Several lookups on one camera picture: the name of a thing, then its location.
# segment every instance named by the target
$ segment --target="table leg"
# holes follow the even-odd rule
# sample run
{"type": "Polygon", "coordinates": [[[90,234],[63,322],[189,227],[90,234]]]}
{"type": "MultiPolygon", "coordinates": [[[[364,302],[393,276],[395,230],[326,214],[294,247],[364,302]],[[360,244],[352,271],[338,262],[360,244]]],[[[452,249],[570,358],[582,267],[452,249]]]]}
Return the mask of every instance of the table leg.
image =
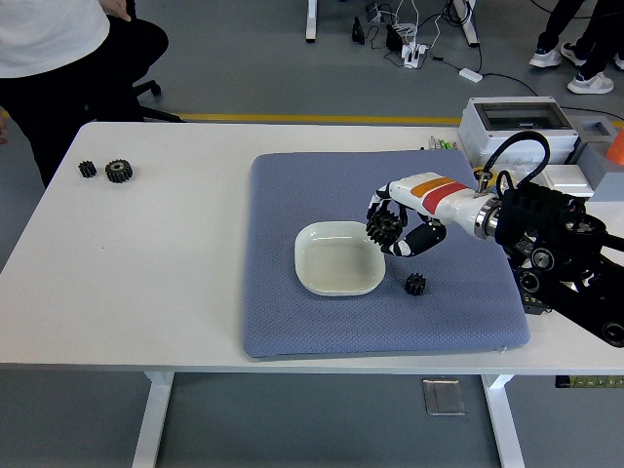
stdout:
{"type": "Polygon", "coordinates": [[[472,25],[470,19],[472,18],[472,12],[475,8],[475,3],[477,0],[452,0],[452,4],[457,11],[457,15],[460,18],[466,18],[466,13],[469,15],[469,19],[462,24],[462,28],[464,30],[464,34],[466,35],[466,40],[468,41],[468,45],[470,47],[477,47],[479,45],[479,38],[477,37],[477,31],[475,31],[475,26],[472,25]],[[470,4],[470,11],[468,12],[468,7],[466,4],[470,4]]]}
{"type": "Polygon", "coordinates": [[[505,384],[512,378],[513,375],[481,376],[500,464],[503,468],[524,468],[525,461],[505,392],[505,384]]]}
{"type": "Polygon", "coordinates": [[[305,29],[306,42],[316,41],[316,2],[317,0],[308,0],[308,22],[305,29]]]}
{"type": "Polygon", "coordinates": [[[174,372],[146,372],[152,381],[145,405],[145,415],[136,443],[133,468],[153,468],[158,458],[158,447],[163,434],[169,396],[174,383],[174,372]]]}

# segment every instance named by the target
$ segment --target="gray foam pad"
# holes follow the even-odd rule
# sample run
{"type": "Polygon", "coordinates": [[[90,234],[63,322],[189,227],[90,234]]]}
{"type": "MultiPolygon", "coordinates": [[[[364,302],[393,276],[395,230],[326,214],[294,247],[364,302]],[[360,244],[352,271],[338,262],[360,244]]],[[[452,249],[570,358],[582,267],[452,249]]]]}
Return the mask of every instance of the gray foam pad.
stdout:
{"type": "MultiPolygon", "coordinates": [[[[385,256],[386,275],[367,294],[320,296],[299,282],[294,240],[301,229],[328,220],[366,223],[374,190],[424,172],[476,186],[468,161],[455,150],[256,158],[243,301],[243,345],[250,356],[496,349],[528,342],[524,308],[501,247],[457,225],[419,256],[385,256]],[[424,295],[405,292],[410,273],[426,277],[424,295]]],[[[409,212],[404,234],[420,223],[409,212]]]]}

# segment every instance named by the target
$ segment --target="yellow floor line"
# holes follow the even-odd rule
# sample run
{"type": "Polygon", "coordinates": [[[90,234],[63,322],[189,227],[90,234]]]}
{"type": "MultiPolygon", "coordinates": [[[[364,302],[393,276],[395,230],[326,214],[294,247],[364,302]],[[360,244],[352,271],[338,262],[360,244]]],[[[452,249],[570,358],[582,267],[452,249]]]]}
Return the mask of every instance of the yellow floor line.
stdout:
{"type": "MultiPolygon", "coordinates": [[[[2,110],[5,118],[10,118],[2,110]]],[[[261,122],[261,123],[322,123],[322,124],[394,124],[394,125],[459,125],[455,117],[398,117],[374,115],[293,115],[293,114],[176,114],[182,120],[194,122],[261,122]]],[[[624,128],[624,121],[611,122],[613,127],[624,128]]]]}

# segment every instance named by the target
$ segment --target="white table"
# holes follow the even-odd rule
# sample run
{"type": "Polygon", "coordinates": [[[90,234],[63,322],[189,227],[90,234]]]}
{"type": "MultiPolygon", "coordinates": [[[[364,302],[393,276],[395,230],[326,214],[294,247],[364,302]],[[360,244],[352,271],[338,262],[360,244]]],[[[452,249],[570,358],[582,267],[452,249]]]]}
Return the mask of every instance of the white table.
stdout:
{"type": "MultiPolygon", "coordinates": [[[[466,18],[466,14],[471,18],[472,10],[477,3],[477,0],[453,0],[453,6],[457,11],[457,15],[460,18],[466,18]]],[[[308,0],[308,18],[307,23],[305,25],[305,40],[307,42],[316,41],[316,15],[317,15],[317,0],[308,0]]],[[[477,31],[475,31],[475,26],[473,26],[472,22],[467,20],[461,25],[464,34],[466,36],[466,40],[468,41],[468,45],[470,47],[476,47],[479,45],[479,38],[477,37],[477,31]]]]}
{"type": "MultiPolygon", "coordinates": [[[[456,130],[89,124],[0,275],[0,366],[145,371],[153,383],[136,466],[155,462],[175,371],[480,374],[501,459],[523,466],[504,390],[511,376],[624,373],[624,350],[556,312],[528,316],[530,342],[505,352],[258,361],[241,344],[256,156],[417,149],[431,135],[458,141],[456,130]],[[132,180],[108,181],[103,167],[116,159],[131,163],[132,180]],[[97,177],[81,177],[85,160],[97,177]]],[[[624,234],[624,204],[589,212],[624,234]]]]}

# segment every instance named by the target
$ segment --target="orange object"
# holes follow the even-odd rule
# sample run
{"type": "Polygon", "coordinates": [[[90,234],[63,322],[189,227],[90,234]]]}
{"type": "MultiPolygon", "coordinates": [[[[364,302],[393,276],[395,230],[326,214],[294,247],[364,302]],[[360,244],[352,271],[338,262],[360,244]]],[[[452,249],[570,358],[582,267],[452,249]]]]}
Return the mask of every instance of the orange object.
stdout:
{"type": "Polygon", "coordinates": [[[624,130],[615,137],[615,141],[606,151],[606,157],[613,163],[624,166],[624,130]]]}

